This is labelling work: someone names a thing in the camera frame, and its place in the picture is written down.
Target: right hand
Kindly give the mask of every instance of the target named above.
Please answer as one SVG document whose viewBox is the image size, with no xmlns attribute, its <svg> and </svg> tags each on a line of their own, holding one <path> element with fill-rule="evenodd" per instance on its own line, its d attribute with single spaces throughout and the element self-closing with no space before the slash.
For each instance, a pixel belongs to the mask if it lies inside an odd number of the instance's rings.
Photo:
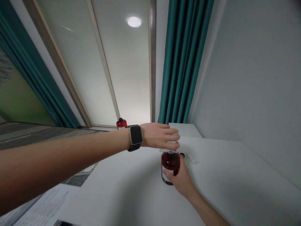
<svg viewBox="0 0 301 226">
<path fill-rule="evenodd" d="M 177 191 L 185 198 L 189 199 L 191 196 L 198 194 L 198 191 L 192 182 L 189 171 L 184 162 L 184 157 L 179 153 L 177 153 L 177 155 L 180 157 L 180 169 L 178 174 L 174 176 L 166 169 L 163 170 L 163 173 L 167 179 L 173 183 Z"/>
<path fill-rule="evenodd" d="M 142 147 L 177 150 L 180 146 L 177 142 L 180 139 L 180 135 L 171 135 L 179 131 L 177 129 L 171 129 L 169 125 L 145 123 L 140 125 L 140 128 L 143 137 Z"/>
</svg>

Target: red bottle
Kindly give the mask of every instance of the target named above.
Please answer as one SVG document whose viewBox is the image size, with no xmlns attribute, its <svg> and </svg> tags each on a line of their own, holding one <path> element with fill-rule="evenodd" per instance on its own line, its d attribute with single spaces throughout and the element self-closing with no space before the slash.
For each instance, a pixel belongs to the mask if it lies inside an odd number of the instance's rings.
<svg viewBox="0 0 301 226">
<path fill-rule="evenodd" d="M 173 185 L 170 180 L 167 179 L 165 174 L 163 173 L 163 170 L 166 169 L 169 171 L 172 175 L 176 176 L 179 172 L 180 168 L 180 158 L 177 153 L 172 153 L 172 152 L 163 152 L 162 157 L 161 157 L 161 174 L 162 174 L 162 179 L 164 183 L 168 185 Z"/>
<path fill-rule="evenodd" d="M 116 123 L 117 129 L 125 129 L 128 125 L 126 124 L 126 120 L 119 118 L 119 120 Z"/>
</svg>

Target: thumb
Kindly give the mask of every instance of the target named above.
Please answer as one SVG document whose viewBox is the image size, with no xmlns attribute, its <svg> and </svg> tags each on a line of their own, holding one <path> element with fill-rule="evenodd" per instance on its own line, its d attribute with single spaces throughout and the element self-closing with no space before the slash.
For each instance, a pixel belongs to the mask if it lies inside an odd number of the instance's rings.
<svg viewBox="0 0 301 226">
<path fill-rule="evenodd" d="M 171 182 L 175 178 L 175 176 L 172 175 L 170 172 L 168 172 L 166 169 L 163 170 L 163 173 L 165 174 L 165 176 L 167 177 L 167 179 L 170 180 Z"/>
</svg>

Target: watch face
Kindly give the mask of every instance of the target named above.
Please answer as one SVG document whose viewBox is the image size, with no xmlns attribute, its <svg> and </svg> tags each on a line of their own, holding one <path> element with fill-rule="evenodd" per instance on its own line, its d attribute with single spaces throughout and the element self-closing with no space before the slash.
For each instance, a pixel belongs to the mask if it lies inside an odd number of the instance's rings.
<svg viewBox="0 0 301 226">
<path fill-rule="evenodd" d="M 131 141 L 132 145 L 139 144 L 142 142 L 142 133 L 140 126 L 132 126 L 131 130 Z"/>
</svg>

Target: curtain fold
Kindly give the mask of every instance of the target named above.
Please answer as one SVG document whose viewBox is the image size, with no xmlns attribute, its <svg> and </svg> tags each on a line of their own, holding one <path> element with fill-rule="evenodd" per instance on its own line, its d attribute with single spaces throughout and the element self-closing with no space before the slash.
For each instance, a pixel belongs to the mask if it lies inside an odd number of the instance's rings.
<svg viewBox="0 0 301 226">
<path fill-rule="evenodd" d="M 0 3 L 0 46 L 41 100 L 55 124 L 77 128 L 79 123 L 75 115 L 9 0 Z"/>
<path fill-rule="evenodd" d="M 187 123 L 214 0 L 170 0 L 159 123 Z"/>
</svg>

